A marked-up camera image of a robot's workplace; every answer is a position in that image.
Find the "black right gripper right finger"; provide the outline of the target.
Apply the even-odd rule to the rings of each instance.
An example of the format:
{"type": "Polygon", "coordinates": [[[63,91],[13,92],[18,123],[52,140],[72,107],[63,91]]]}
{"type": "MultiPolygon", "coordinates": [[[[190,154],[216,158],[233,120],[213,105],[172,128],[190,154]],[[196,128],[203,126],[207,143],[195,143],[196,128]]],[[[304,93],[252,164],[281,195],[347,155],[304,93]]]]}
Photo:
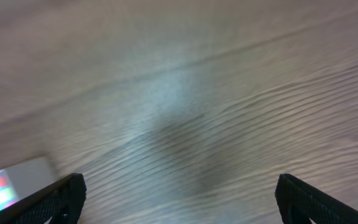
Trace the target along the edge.
{"type": "Polygon", "coordinates": [[[284,224],[358,224],[358,211],[291,174],[281,174],[275,198],[284,224]]]}

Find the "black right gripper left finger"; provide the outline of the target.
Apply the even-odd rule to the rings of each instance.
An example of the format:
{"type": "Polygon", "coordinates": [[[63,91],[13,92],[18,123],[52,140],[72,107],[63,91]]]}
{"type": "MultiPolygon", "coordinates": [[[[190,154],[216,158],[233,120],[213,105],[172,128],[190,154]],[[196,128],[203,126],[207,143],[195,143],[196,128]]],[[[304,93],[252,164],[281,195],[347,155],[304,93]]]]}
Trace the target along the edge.
{"type": "Polygon", "coordinates": [[[72,173],[0,211],[0,224],[77,224],[86,200],[82,174],[72,173]]]}

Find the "white box pink interior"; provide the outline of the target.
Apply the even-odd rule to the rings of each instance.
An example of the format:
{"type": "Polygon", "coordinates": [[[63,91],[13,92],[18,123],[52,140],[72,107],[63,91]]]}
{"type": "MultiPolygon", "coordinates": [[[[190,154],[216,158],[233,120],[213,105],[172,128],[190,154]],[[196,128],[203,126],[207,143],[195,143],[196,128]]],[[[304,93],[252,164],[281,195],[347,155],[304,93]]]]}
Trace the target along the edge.
{"type": "Polygon", "coordinates": [[[18,199],[26,198],[59,179],[46,157],[36,157],[0,169],[0,177],[13,188],[18,199]]]}

